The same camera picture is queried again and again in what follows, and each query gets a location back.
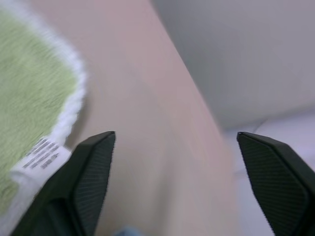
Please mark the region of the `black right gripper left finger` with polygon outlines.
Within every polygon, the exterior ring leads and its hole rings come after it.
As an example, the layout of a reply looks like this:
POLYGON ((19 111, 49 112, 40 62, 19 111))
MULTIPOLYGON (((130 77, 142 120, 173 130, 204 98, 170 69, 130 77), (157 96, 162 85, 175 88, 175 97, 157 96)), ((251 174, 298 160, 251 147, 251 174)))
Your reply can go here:
POLYGON ((116 134, 87 138, 69 151, 42 138, 12 169, 35 187, 9 236, 94 236, 107 192, 116 134))

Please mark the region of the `green towel with white edge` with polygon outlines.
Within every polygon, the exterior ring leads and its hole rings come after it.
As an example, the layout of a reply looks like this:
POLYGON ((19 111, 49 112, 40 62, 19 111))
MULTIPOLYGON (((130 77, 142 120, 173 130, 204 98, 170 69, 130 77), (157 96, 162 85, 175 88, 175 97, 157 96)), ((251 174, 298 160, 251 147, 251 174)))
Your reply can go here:
POLYGON ((76 51, 22 0, 0 0, 0 236, 11 236, 46 181, 83 106, 76 51))

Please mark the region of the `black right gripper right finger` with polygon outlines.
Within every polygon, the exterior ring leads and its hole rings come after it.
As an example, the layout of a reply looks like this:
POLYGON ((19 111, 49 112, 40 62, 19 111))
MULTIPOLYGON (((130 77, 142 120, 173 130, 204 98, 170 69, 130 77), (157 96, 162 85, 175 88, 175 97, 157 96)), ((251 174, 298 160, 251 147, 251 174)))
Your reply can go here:
POLYGON ((237 142, 275 236, 315 236, 315 172, 286 143, 249 132, 237 142))

